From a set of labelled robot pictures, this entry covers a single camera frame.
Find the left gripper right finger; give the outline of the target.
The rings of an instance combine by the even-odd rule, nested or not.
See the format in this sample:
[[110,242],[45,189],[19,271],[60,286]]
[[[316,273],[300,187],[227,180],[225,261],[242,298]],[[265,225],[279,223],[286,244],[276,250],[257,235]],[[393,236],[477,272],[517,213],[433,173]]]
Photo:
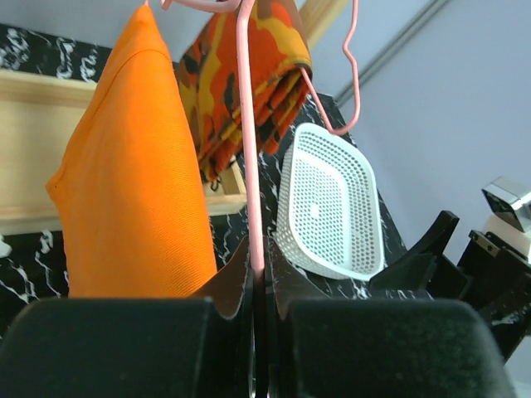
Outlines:
[[330,298],[268,242],[272,397],[512,397],[485,322],[452,300]]

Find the pink wire hanger with orange trousers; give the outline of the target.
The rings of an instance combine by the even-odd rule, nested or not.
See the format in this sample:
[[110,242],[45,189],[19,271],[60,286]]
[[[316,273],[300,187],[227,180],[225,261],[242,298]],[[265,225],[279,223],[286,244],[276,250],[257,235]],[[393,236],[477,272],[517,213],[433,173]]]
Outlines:
[[252,1],[181,1],[182,5],[204,12],[232,12],[238,10],[236,22],[236,53],[241,105],[241,128],[246,170],[246,198],[253,280],[264,279],[265,261],[261,217],[261,197],[257,166],[256,131],[253,111],[248,22]]

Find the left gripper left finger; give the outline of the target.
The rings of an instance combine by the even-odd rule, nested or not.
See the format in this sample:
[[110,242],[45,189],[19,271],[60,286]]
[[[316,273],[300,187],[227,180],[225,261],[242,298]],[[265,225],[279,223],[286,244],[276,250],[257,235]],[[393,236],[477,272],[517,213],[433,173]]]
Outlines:
[[190,298],[55,298],[1,345],[4,397],[248,397],[249,242]]

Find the orange trousers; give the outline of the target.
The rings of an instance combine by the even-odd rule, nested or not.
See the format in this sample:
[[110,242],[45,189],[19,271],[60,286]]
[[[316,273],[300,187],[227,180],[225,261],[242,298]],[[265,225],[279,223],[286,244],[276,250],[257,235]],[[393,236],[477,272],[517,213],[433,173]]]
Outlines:
[[129,19],[46,185],[72,298],[178,298],[217,272],[173,64],[150,7]]

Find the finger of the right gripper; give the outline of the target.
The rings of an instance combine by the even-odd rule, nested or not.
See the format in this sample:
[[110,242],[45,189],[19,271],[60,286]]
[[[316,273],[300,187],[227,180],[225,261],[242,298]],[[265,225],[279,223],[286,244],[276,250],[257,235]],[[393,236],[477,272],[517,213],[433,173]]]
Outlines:
[[421,239],[399,260],[373,276],[374,290],[423,290],[437,269],[437,260],[449,242],[459,218],[441,211]]

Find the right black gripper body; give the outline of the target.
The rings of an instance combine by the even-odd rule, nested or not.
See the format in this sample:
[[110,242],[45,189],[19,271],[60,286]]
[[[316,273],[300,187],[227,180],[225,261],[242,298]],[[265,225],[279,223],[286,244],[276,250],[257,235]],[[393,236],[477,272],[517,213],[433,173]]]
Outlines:
[[492,232],[472,230],[457,265],[440,258],[427,285],[434,299],[470,305],[489,325],[505,360],[530,334],[530,264]]

